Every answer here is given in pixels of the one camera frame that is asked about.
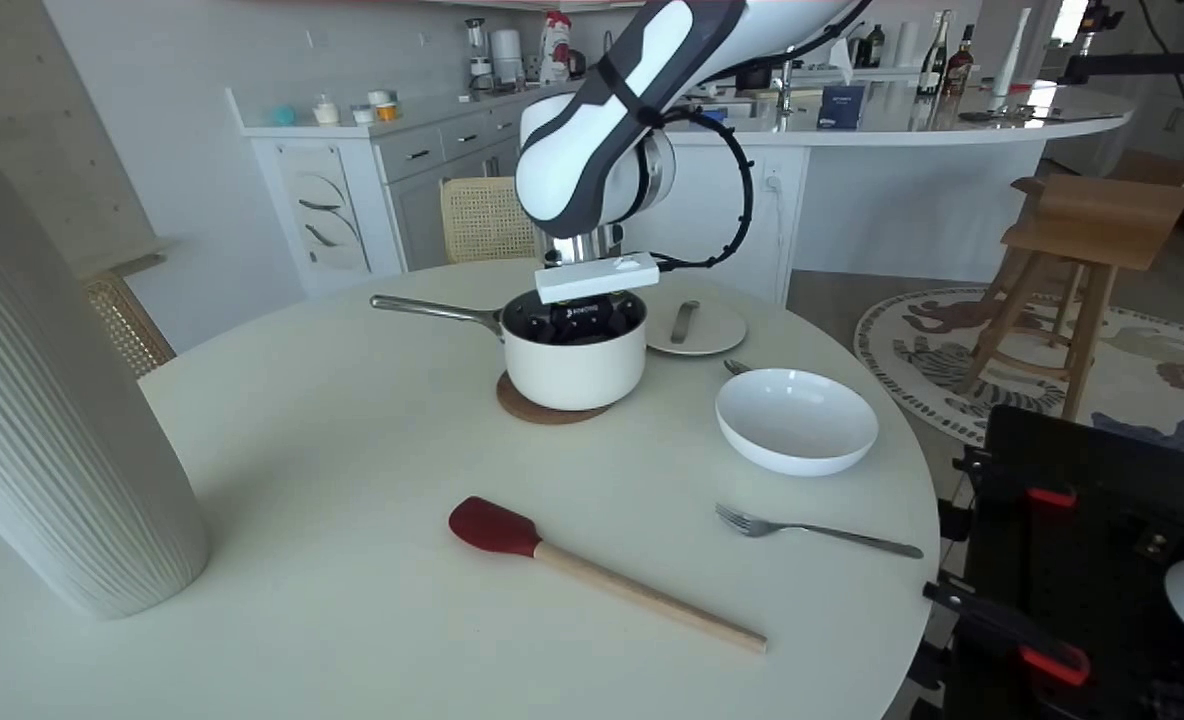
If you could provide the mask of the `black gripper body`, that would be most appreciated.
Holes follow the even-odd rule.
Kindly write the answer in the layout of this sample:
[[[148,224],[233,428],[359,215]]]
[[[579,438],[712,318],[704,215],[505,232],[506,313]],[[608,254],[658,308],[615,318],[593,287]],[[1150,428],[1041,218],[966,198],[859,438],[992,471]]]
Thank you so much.
[[[529,334],[625,334],[632,329],[632,303],[620,294],[534,308],[525,318]]]

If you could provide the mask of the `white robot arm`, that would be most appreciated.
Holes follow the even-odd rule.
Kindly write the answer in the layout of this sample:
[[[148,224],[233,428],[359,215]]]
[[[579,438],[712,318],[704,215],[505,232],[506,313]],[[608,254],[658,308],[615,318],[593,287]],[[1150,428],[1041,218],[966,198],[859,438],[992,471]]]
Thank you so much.
[[[593,241],[642,212],[672,181],[663,123],[715,74],[773,67],[835,39],[873,0],[642,0],[568,96],[525,108],[516,203],[549,241],[534,273],[544,303],[634,293],[676,273],[663,253],[565,259],[561,241]]]

